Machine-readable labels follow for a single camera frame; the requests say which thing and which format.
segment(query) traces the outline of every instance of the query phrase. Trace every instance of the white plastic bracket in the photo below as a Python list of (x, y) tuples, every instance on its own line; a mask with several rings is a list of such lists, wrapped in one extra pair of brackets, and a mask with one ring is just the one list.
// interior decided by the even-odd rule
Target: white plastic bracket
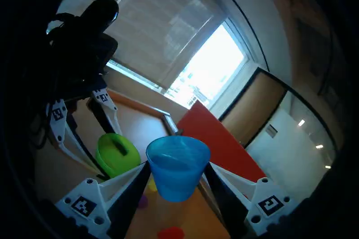
[(107, 211), (143, 167), (144, 163), (101, 184), (87, 178), (55, 205), (66, 217), (73, 218), (77, 226), (86, 226), (93, 236), (108, 239), (106, 231), (111, 225), (111, 220)]
[(281, 216), (289, 215), (298, 206), (298, 202), (267, 177), (254, 183), (214, 163), (210, 164), (219, 178), (248, 209), (246, 223), (258, 236), (267, 231), (268, 225), (278, 224)]
[[(46, 114), (49, 113), (50, 104), (46, 107)], [(77, 161), (81, 165), (83, 165), (85, 168), (95, 172), (99, 173), (97, 171), (97, 168), (94, 166), (94, 164), (91, 162), (91, 160), (88, 158), (88, 156), (83, 151), (80, 144), (77, 142), (76, 138), (74, 137), (74, 134), (72, 133), (71, 129), (69, 128), (66, 117), (67, 117), (67, 108), (65, 105), (65, 102), (63, 99), (57, 100), (52, 107), (51, 113), (51, 119), (50, 119), (50, 130), (52, 131), (52, 137), (51, 142), (54, 147), (62, 151), (64, 154), (66, 154), (71, 159)], [(74, 154), (72, 151), (70, 151), (65, 145), (65, 135), (72, 140), (72, 142), (76, 145), (78, 151), (81, 153), (81, 157)]]
[(106, 89), (92, 91), (91, 97), (101, 105), (113, 130), (118, 135), (122, 135), (122, 131), (117, 120), (117, 107), (107, 93)]

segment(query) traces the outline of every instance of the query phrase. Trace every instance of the wooden table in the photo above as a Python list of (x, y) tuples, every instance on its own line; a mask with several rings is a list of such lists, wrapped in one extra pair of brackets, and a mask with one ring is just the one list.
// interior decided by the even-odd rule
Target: wooden table
[[(118, 108), (118, 122), (123, 135), (138, 149), (141, 162), (146, 161), (146, 148), (153, 140), (172, 135), (176, 131), (168, 113), (131, 100), (116, 92), (109, 95)], [(105, 132), (86, 107), (87, 100), (78, 102), (78, 109), (73, 114), (77, 124), (77, 133), (88, 150), (95, 155), (97, 140)], [(69, 142), (65, 145), (74, 151)], [(36, 154), (35, 187), (40, 199), (49, 199), (53, 203), (77, 186), (85, 178), (94, 178), (96, 174), (83, 168), (66, 157), (63, 153), (47, 143)], [(160, 197), (158, 192), (148, 187), (144, 194), (149, 205), (137, 209), (127, 239), (157, 238), (157, 233), (164, 228), (180, 227), (185, 238), (229, 238), (226, 229), (213, 213), (198, 189), (185, 202), (170, 203)]]

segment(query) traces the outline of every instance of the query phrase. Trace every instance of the red panel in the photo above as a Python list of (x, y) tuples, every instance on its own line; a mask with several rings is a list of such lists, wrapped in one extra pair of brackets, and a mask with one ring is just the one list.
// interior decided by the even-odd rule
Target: red panel
[(207, 108), (197, 101), (177, 124), (182, 135), (204, 142), (210, 161), (253, 182), (265, 177), (255, 161)]

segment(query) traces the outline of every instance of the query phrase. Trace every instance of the green cup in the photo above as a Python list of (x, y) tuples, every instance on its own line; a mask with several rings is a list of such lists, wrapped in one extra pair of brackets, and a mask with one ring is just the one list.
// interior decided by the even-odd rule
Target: green cup
[(114, 178), (141, 163), (135, 146), (118, 134), (105, 134), (97, 142), (96, 160), (105, 172)]

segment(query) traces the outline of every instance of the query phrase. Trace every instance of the blue cup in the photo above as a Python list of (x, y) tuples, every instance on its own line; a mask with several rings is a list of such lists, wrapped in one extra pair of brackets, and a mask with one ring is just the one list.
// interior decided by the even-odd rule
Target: blue cup
[(167, 201), (182, 202), (194, 192), (210, 160), (210, 150), (187, 136), (166, 136), (146, 150), (158, 193)]

